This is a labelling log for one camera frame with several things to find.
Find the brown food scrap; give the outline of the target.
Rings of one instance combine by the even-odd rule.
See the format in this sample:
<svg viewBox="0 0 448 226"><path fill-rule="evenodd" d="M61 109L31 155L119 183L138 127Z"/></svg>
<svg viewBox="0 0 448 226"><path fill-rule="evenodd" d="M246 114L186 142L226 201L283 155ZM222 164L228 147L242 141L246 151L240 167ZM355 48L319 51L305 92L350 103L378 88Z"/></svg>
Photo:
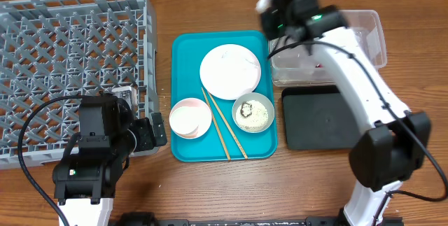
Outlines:
<svg viewBox="0 0 448 226"><path fill-rule="evenodd" d="M242 104L241 104L241 107L240 107L240 115L243 117L243 118L247 118L247 117L249 117L250 115L252 115L252 112L253 112L253 105L251 104L251 103L249 103L248 101L244 101Z"/></svg>

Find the grey bowl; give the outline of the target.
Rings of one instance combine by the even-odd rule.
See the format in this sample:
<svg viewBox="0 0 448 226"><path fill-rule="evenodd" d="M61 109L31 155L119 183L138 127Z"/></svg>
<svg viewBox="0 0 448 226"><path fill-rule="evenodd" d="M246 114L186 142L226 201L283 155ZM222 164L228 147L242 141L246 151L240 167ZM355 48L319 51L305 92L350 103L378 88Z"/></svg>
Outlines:
<svg viewBox="0 0 448 226"><path fill-rule="evenodd" d="M257 100L257 101L261 102L266 107L267 112L269 114L269 120L268 120L268 123L264 126L263 130L260 130L259 132L248 132L248 133L260 133L260 132L263 132L266 129L268 129L270 127L270 125L273 123L275 111L274 111L273 103L265 95L260 94L260 93L251 92L251 93L248 93L248 94L244 94L244 95L240 96L240 98L238 98L234 102L234 105L232 107L232 118L234 120L234 123L237 125L236 120L235 120L235 116L236 116L236 112L237 112L238 106L241 105L242 102L250 101L250 100Z"/></svg>

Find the cream paper cup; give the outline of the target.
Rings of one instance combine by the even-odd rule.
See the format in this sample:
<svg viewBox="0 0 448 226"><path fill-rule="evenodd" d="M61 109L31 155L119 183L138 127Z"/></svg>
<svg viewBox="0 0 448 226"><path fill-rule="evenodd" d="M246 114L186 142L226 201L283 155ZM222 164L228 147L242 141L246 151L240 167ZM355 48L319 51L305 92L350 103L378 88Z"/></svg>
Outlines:
<svg viewBox="0 0 448 226"><path fill-rule="evenodd" d="M171 129L182 137L193 137L196 135L199 122L196 117L195 107L181 106L176 108L170 115Z"/></svg>

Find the white tissue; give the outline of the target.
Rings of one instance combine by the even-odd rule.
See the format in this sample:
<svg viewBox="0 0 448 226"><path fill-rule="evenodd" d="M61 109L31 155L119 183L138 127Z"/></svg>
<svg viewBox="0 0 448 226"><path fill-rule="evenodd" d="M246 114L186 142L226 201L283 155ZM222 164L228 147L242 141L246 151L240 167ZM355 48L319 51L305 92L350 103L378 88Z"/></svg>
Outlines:
<svg viewBox="0 0 448 226"><path fill-rule="evenodd" d="M226 50L222 54L221 60L235 66L259 66L259 62L253 56L253 53L247 50Z"/></svg>

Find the white rice pile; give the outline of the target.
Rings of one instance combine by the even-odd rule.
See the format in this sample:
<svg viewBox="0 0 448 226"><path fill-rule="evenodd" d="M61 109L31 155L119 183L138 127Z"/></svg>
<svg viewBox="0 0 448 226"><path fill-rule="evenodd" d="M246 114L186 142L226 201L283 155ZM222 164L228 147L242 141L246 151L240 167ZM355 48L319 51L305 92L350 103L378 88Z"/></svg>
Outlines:
<svg viewBox="0 0 448 226"><path fill-rule="evenodd" d="M263 130L264 126L268 123L269 114L267 112L266 107L257 100L248 101L253 105L253 112L247 118L243 118L240 115L240 107L238 106L235 120L237 125L247 132L259 132Z"/></svg>

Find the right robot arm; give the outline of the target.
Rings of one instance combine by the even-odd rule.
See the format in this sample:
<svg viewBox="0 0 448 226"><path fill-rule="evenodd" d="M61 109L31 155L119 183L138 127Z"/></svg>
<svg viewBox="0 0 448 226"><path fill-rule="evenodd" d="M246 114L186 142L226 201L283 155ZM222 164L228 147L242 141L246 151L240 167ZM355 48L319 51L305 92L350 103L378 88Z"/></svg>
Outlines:
<svg viewBox="0 0 448 226"><path fill-rule="evenodd" d="M421 167L431 123L388 87L336 6L318 0L258 0L262 31L303 46L329 73L356 120L360 138L349 153L356 184L337 225L380 225L393 194Z"/></svg>

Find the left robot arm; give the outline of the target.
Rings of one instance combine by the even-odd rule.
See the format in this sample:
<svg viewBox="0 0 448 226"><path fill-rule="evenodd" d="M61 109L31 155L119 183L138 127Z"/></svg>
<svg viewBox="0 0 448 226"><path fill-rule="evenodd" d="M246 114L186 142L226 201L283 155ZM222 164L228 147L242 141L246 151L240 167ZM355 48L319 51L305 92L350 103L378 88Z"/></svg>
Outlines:
<svg viewBox="0 0 448 226"><path fill-rule="evenodd" d="M116 185L135 152L167 144L161 113L137 118L116 94L81 100L79 131L52 172L61 225L107 225Z"/></svg>

